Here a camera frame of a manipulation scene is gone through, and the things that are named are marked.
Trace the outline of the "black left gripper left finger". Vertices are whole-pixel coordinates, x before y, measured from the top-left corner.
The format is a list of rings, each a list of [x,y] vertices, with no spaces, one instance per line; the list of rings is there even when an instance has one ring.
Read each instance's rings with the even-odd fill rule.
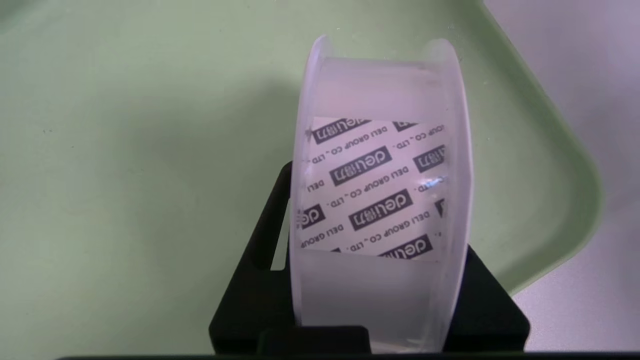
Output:
[[[259,219],[209,324],[217,354],[254,354],[266,330],[295,325],[290,260],[272,269],[291,187],[291,162],[279,171]]]

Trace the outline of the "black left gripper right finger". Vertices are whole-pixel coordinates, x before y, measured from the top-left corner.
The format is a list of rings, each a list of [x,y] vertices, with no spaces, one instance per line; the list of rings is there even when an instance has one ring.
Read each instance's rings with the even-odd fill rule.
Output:
[[[477,253],[467,247],[445,351],[523,351],[530,321]]]

